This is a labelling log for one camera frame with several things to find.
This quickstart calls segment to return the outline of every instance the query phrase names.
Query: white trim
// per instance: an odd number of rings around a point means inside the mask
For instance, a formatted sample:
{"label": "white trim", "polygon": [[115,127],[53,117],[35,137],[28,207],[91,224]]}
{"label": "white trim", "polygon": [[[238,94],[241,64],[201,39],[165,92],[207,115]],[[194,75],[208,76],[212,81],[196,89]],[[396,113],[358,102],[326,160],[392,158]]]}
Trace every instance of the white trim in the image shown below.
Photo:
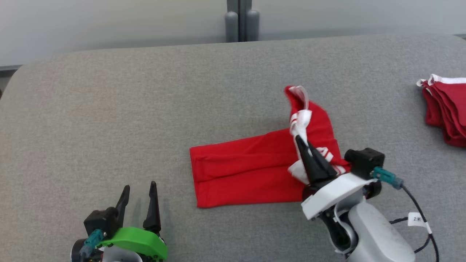
{"label": "white trim", "polygon": [[301,183],[307,185],[309,184],[308,175],[306,170],[304,170],[304,165],[302,160],[296,161],[288,168],[288,172],[291,173],[291,176],[299,180]]}
{"label": "white trim", "polygon": [[334,165],[333,168],[335,168],[339,175],[346,173],[346,169],[341,165]]}
{"label": "white trim", "polygon": [[301,100],[301,102],[304,104],[304,108],[303,109],[309,109],[309,99],[308,99],[308,93],[306,92],[306,90],[304,89],[304,87],[298,85],[298,86],[292,86],[290,88],[288,88],[288,90],[293,93],[294,95],[296,95],[297,97],[299,97],[299,99]]}
{"label": "white trim", "polygon": [[422,87],[422,83],[424,83],[425,79],[419,79],[417,82],[416,82],[416,85],[419,86],[419,87]]}
{"label": "white trim", "polygon": [[435,82],[441,82],[444,84],[464,84],[466,83],[466,77],[448,78],[448,77],[441,77],[436,74],[431,74],[431,77],[427,81],[427,84],[433,85]]}
{"label": "white trim", "polygon": [[325,156],[325,160],[330,163],[333,159],[333,154],[328,152],[328,154]]}
{"label": "white trim", "polygon": [[293,114],[290,119],[290,133],[294,138],[299,135],[306,145],[308,144],[308,134],[306,128],[311,121],[311,117],[312,111],[303,109]]}

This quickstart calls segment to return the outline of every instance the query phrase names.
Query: red fabric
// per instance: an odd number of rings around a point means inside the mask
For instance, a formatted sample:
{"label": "red fabric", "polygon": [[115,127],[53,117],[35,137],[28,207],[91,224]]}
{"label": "red fabric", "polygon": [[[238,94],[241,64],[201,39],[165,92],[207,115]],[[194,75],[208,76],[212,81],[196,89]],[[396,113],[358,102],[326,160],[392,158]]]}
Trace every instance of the red fabric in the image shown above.
{"label": "red fabric", "polygon": [[[349,164],[341,158],[330,119],[310,102],[307,128],[314,147],[327,147],[333,165]],[[288,173],[298,160],[289,129],[190,149],[198,207],[301,201],[304,184]]]}
{"label": "red fabric", "polygon": [[424,81],[422,85],[427,102],[425,122],[442,129],[445,143],[466,147],[466,128],[461,124],[466,113],[466,83],[434,82],[429,85]]}

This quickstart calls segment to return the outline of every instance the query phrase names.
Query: white wall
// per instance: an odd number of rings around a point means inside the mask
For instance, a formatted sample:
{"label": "white wall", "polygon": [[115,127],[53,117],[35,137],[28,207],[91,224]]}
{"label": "white wall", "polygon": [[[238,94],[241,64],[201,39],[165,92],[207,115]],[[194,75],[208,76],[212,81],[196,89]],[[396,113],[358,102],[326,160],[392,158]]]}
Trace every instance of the white wall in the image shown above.
{"label": "white wall", "polygon": [[464,0],[253,0],[259,40],[355,34],[466,33]]}
{"label": "white wall", "polygon": [[0,67],[97,48],[225,41],[226,0],[0,0]]}
{"label": "white wall", "polygon": [[[260,40],[466,33],[464,0],[253,0]],[[224,42],[226,0],[0,0],[0,69],[58,53]]]}

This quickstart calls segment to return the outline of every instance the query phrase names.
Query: teal connector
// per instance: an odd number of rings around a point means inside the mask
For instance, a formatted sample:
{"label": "teal connector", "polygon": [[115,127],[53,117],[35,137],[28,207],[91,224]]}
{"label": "teal connector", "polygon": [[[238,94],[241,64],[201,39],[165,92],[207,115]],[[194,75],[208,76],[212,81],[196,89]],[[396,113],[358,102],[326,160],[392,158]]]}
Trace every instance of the teal connector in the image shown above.
{"label": "teal connector", "polygon": [[392,185],[394,188],[397,190],[401,189],[401,186],[403,185],[404,181],[401,178],[397,178],[395,174],[392,172],[385,170],[379,166],[376,166],[374,168],[374,171],[372,172],[372,177],[376,178],[380,181],[387,182],[390,185]]}
{"label": "teal connector", "polygon": [[94,251],[94,248],[96,248],[96,246],[100,242],[102,242],[104,237],[105,235],[102,232],[102,230],[96,229],[92,231],[92,233],[84,242],[84,245],[82,246],[81,250],[79,250],[79,255],[81,256],[81,259],[88,258],[92,254],[92,251]]}

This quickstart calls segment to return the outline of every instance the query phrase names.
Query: red cloth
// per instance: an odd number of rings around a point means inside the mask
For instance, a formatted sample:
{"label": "red cloth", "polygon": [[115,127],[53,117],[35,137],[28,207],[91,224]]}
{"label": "red cloth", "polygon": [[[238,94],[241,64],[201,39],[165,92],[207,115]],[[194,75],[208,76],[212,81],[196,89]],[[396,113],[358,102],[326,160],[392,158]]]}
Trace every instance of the red cloth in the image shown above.
{"label": "red cloth", "polygon": [[418,85],[427,102],[425,122],[442,129],[445,143],[466,147],[466,78],[431,75]]}
{"label": "red cloth", "polygon": [[[330,119],[321,107],[309,102],[312,118],[307,127],[314,147],[326,147],[333,165],[349,164],[341,158]],[[198,207],[292,202],[302,200],[304,184],[288,167],[298,160],[289,129],[190,149]]]}

